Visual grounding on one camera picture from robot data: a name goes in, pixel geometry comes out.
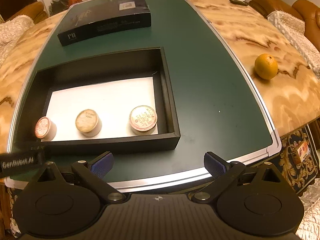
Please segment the small round tin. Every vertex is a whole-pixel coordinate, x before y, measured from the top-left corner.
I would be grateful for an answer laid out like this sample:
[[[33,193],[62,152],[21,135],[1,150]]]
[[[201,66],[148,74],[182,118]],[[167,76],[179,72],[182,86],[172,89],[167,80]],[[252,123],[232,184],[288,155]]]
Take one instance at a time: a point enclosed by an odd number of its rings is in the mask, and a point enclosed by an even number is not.
[[[156,130],[157,121],[157,113],[150,106],[137,106],[129,114],[129,125],[136,135],[152,134]]]
[[[56,135],[56,124],[54,124],[48,117],[41,117],[35,126],[35,136],[41,140],[51,141]]]
[[[75,120],[77,130],[86,137],[98,135],[102,128],[102,122],[96,111],[85,109],[81,111]]]

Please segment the black box tray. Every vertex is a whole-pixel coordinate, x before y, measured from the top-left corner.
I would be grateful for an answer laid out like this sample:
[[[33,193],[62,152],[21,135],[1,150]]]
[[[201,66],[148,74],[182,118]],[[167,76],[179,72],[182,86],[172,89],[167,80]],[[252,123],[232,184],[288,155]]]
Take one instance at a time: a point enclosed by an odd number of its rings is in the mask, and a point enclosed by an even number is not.
[[[51,154],[96,154],[101,151],[153,152],[176,148],[180,128],[163,48],[119,51],[82,58],[37,70],[28,80],[10,132],[11,150],[44,149]],[[156,130],[136,135],[129,114],[137,106],[157,113]],[[98,135],[76,128],[77,115],[96,111]],[[56,124],[53,140],[35,136],[38,120]]]

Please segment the dark blue box lid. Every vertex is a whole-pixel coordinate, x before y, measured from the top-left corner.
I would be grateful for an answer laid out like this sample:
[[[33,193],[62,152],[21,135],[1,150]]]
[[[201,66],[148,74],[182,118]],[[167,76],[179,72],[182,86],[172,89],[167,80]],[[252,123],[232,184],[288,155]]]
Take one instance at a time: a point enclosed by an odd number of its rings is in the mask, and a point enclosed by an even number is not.
[[[67,46],[93,37],[151,26],[145,0],[108,0],[80,12],[71,12],[57,37]]]

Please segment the green table mat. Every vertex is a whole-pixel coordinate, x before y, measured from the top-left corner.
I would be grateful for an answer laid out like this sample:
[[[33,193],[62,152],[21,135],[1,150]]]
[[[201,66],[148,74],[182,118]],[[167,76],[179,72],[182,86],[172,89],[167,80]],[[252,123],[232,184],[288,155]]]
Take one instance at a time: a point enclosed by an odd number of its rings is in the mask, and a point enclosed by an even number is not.
[[[8,150],[46,150],[57,165],[113,153],[104,180],[120,192],[160,190],[210,177],[206,152],[251,164],[280,151],[253,80],[223,37],[188,0],[146,0],[151,27],[62,46],[54,28],[23,84]],[[156,78],[158,136],[40,142],[31,133],[52,89]]]

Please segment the orange fruit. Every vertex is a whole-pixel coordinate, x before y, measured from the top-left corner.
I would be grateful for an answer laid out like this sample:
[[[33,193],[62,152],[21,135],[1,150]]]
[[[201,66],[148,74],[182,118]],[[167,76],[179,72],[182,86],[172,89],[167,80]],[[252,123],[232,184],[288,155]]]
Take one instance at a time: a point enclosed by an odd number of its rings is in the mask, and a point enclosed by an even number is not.
[[[273,56],[261,54],[255,59],[254,70],[260,78],[271,80],[277,75],[278,63]]]

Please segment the white lace sofa cover left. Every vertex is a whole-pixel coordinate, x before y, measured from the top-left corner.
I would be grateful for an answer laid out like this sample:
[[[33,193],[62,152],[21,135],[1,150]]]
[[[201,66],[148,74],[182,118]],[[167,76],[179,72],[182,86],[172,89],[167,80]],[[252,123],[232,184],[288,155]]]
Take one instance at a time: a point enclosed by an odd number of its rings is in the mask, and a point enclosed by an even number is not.
[[[1,23],[1,65],[4,63],[9,53],[14,48],[21,36],[33,26],[34,21],[27,15],[19,15],[12,20]]]

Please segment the white lace sofa cover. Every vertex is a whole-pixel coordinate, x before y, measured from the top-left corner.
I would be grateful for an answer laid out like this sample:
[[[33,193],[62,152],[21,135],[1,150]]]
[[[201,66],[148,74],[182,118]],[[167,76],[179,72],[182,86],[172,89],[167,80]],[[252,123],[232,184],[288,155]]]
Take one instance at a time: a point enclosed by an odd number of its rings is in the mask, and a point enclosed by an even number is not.
[[[14,48],[21,36],[33,26],[34,21],[27,15],[19,15],[12,20],[1,23],[1,65],[4,63],[9,53]]]
[[[271,12],[267,19],[299,51],[319,79],[319,51],[304,36],[305,23],[287,12],[278,10]]]

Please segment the brown leather sofa left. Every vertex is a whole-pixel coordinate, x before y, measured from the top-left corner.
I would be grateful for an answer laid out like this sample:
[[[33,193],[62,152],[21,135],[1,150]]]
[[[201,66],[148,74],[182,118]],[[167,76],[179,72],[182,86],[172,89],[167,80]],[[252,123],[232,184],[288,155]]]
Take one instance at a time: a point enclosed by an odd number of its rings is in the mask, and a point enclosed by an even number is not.
[[[38,24],[44,20],[46,20],[49,16],[44,10],[44,5],[42,2],[34,2],[32,4],[27,5],[17,13],[15,13],[13,16],[11,16],[9,19],[6,20],[8,22],[9,20],[13,20],[17,16],[25,15],[30,17],[33,20],[34,24]]]

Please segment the brown leather sofa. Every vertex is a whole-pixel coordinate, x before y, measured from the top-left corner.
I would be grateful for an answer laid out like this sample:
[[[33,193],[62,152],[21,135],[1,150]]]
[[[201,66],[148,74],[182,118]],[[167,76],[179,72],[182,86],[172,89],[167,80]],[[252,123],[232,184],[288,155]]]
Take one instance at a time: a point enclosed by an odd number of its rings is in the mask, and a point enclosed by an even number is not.
[[[319,7],[308,0],[288,5],[282,0],[250,0],[249,5],[267,18],[273,11],[287,12],[305,22],[304,36],[319,50]]]
[[[9,20],[13,20],[17,16],[25,15],[30,17],[33,20],[34,24],[38,24],[44,20],[46,20],[49,16],[44,10],[44,5],[42,2],[34,2],[32,4],[27,5],[17,13],[15,13],[13,16],[11,16],[9,19],[6,20],[8,22]]]

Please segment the white lace sofa cover right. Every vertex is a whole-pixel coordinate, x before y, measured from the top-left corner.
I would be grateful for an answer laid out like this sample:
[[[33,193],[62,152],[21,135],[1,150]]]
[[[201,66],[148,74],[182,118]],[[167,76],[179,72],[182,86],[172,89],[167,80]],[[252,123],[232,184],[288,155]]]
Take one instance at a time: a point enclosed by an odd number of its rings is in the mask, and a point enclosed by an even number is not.
[[[278,10],[271,12],[267,19],[299,51],[319,79],[319,51],[304,36],[305,23],[287,12]]]

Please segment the black plastic bag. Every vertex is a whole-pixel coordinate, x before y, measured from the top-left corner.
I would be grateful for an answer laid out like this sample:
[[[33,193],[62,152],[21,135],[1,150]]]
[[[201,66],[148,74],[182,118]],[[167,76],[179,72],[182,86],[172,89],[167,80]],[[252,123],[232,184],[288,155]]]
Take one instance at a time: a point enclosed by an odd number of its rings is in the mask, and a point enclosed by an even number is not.
[[[49,6],[50,16],[56,15],[69,8],[69,0],[51,0]]]

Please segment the black remote on table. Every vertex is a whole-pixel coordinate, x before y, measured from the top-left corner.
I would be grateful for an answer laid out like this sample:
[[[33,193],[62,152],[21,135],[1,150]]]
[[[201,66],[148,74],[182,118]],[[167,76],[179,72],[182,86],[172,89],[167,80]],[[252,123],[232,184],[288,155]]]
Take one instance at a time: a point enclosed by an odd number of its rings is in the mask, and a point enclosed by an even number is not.
[[[232,4],[248,6],[248,3],[245,0],[229,0]]]

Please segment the brown leather sofa right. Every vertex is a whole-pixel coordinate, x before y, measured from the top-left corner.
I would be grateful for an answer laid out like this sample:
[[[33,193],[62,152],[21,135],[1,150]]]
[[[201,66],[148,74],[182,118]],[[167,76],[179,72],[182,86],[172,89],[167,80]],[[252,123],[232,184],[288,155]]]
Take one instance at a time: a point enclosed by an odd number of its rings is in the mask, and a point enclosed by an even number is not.
[[[273,11],[287,12],[305,22],[304,36],[319,50],[319,7],[308,0],[288,5],[282,0],[250,0],[249,5],[267,18]]]

